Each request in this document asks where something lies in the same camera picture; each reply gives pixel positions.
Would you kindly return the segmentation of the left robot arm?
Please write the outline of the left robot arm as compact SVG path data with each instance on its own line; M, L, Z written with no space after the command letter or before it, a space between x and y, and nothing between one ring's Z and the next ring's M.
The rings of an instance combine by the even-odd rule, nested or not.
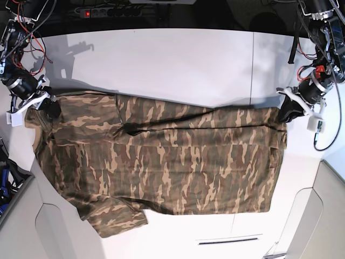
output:
M321 120L315 113L316 104L325 104L325 95L336 85L344 82L344 15L337 1L297 1L293 45L289 64L294 63L300 46L299 34L302 29L315 45L311 64L298 69L298 86L279 88L285 96L278 119L288 123L297 117L309 115Z

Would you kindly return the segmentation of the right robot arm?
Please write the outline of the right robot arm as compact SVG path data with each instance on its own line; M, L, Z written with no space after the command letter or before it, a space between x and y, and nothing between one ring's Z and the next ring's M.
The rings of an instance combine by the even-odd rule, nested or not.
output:
M56 1L7 1L5 7L13 17L8 20L1 37L1 83L10 92L11 104L7 113L10 122L28 108L46 112L49 118L57 118L61 113L56 97L52 94L45 75L36 78L44 68L46 55L44 43L33 51L43 54L43 63L37 72L30 72L22 65L25 48L37 40L35 32L49 19Z

